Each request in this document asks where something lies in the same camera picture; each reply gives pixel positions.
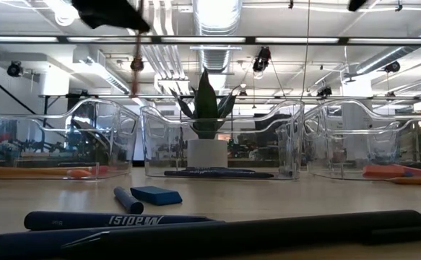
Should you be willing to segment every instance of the ceiling duct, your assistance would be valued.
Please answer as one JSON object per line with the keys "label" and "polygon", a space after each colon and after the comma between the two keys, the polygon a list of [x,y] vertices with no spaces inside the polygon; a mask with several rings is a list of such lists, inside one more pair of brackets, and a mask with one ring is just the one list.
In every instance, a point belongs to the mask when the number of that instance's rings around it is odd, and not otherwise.
{"label": "ceiling duct", "polygon": [[[420,37],[421,30],[410,37]],[[377,69],[383,68],[386,65],[400,59],[407,54],[410,54],[421,48],[420,46],[405,46],[405,47],[390,47],[381,53],[375,55],[374,57],[358,64],[356,67],[350,67],[350,73],[345,74],[346,77],[356,77],[359,75],[364,75],[370,72],[373,72]]]}
{"label": "ceiling duct", "polygon": [[[198,35],[234,35],[238,29],[242,0],[193,0],[194,25]],[[225,86],[231,50],[200,50],[202,69],[206,68],[209,81],[216,89]]]}

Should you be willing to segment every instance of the white plant pot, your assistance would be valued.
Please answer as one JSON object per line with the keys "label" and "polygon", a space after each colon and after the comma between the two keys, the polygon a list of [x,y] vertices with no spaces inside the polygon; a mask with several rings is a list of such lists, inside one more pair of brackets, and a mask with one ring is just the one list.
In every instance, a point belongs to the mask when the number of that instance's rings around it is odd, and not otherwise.
{"label": "white plant pot", "polygon": [[225,140],[188,140],[188,167],[227,167]]}

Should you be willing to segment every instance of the potted plant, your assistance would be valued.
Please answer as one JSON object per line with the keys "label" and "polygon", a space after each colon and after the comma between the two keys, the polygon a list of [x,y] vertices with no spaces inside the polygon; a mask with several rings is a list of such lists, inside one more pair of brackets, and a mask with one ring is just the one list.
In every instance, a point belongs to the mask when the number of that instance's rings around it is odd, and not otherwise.
{"label": "potted plant", "polygon": [[217,102],[217,96],[209,82],[209,73],[204,70],[197,90],[194,92],[194,111],[181,100],[176,92],[173,96],[178,101],[181,111],[193,119],[192,129],[198,139],[188,141],[188,167],[227,167],[227,142],[217,140],[215,136],[232,111],[236,96],[233,91]]}

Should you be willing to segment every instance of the table surface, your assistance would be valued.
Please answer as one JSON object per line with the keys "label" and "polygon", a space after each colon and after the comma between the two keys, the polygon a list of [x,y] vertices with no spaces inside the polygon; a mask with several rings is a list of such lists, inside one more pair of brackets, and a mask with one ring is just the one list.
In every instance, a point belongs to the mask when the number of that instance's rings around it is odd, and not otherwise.
{"label": "table surface", "polygon": [[[159,186],[180,192],[182,204],[145,204],[148,214],[195,214],[225,221],[393,209],[421,212],[421,186],[311,175],[302,175],[300,181],[147,178],[143,169],[135,168],[131,175],[101,181],[0,181],[0,233],[24,231],[24,217],[33,210],[123,212],[113,198],[116,186]],[[314,246],[232,259],[421,259],[421,242]]]}

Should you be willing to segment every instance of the transparent plastic container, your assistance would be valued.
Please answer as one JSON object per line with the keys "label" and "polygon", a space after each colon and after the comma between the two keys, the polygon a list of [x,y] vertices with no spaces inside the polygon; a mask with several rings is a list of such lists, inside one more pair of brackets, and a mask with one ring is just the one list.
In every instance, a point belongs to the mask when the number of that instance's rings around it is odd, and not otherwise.
{"label": "transparent plastic container", "polygon": [[420,114],[380,115],[358,100],[333,100],[305,114],[304,131],[304,155],[314,175],[421,177]]}
{"label": "transparent plastic container", "polygon": [[0,178],[129,173],[138,123],[122,105],[91,98],[61,115],[0,115]]}
{"label": "transparent plastic container", "polygon": [[[141,108],[141,117],[146,174],[195,178],[297,179],[300,172],[303,111],[304,103],[286,100],[258,118],[234,116],[180,120],[167,118],[157,109],[144,106]],[[198,131],[195,127],[212,124],[221,127],[217,131]],[[216,149],[220,149],[217,154],[221,156],[215,154]],[[217,172],[215,168],[209,169],[213,166],[207,163],[212,164],[216,160],[224,160],[220,165],[224,169]],[[183,173],[183,170],[190,169],[197,169],[198,173]],[[200,174],[202,170],[213,172]]]}

